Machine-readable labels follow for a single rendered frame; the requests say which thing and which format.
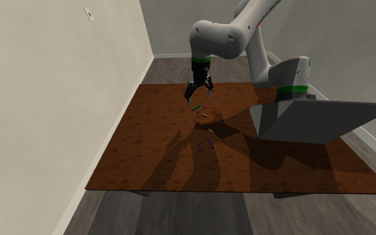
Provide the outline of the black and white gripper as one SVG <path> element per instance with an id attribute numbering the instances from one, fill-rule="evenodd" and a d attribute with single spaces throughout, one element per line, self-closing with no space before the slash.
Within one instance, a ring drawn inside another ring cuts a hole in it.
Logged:
<path id="1" fill-rule="evenodd" d="M 209 76 L 207 74 L 208 74 L 208 72 L 207 73 L 203 73 L 203 74 L 198 74 L 198 73 L 194 73 L 193 72 L 193 81 L 192 82 L 190 82 L 190 81 L 188 82 L 188 87 L 187 87 L 186 92 L 184 94 L 184 97 L 188 101 L 188 106 L 190 106 L 190 97 L 192 96 L 192 94 L 194 93 L 194 91 L 198 87 L 200 87 L 200 86 L 205 85 L 207 87 L 206 97 L 210 98 L 210 92 L 213 89 L 213 84 L 212 84 L 212 81 L 211 81 L 211 76 Z M 208 81 L 209 86 L 205 83 L 206 80 Z"/>

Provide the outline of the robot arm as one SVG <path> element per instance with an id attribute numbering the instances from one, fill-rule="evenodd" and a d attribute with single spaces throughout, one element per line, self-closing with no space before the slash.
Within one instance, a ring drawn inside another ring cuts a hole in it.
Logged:
<path id="1" fill-rule="evenodd" d="M 290 99 L 313 99 L 306 94 L 311 60 L 305 56 L 270 65 L 261 36 L 260 23 L 281 0 L 242 0 L 230 24 L 206 20 L 193 25 L 189 34 L 191 70 L 203 74 L 210 70 L 211 55 L 234 59 L 246 50 L 251 82 L 255 88 L 277 86 L 274 102 Z"/>

